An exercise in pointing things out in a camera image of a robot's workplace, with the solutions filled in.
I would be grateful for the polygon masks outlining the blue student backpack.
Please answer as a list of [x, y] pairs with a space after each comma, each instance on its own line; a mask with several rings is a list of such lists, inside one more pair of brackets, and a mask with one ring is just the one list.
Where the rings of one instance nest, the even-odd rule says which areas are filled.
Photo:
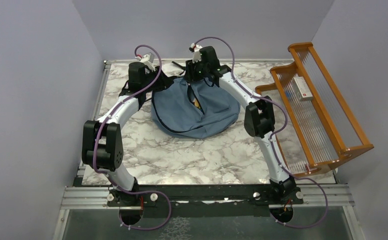
[[164, 133], [175, 138], [206, 139], [217, 135], [236, 122], [240, 110], [239, 102], [211, 77], [188, 83], [184, 76], [175, 76], [168, 89], [152, 92], [151, 118]]

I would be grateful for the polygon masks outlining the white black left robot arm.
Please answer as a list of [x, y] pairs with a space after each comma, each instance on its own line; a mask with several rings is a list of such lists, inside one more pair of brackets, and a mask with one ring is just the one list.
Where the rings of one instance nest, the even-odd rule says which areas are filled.
[[103, 174], [120, 192], [126, 205], [139, 200], [137, 180], [123, 165], [124, 148], [121, 130], [126, 122], [140, 110], [147, 93], [167, 90], [174, 82], [160, 66], [148, 67], [142, 62], [128, 65], [128, 81], [117, 102], [97, 120], [83, 125], [81, 159], [96, 173]]

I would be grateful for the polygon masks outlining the orange highlighter marker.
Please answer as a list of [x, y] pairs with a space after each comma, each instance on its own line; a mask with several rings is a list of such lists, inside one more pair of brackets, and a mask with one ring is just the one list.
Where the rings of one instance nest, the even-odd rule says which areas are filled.
[[200, 103], [199, 103], [196, 99], [193, 101], [193, 104], [194, 104], [195, 107], [198, 108], [199, 110], [202, 109], [201, 106], [200, 106]]

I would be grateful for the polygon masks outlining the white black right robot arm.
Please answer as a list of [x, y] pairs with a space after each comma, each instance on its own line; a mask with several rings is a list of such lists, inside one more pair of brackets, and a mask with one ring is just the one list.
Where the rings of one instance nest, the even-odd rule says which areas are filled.
[[290, 198], [296, 183], [288, 173], [276, 137], [274, 101], [268, 96], [260, 96], [241, 82], [230, 67], [220, 63], [212, 46], [193, 43], [189, 50], [193, 57], [185, 65], [188, 81], [194, 83], [208, 79], [237, 100], [245, 111], [244, 128], [258, 143], [268, 167], [270, 197], [278, 204], [284, 203]]

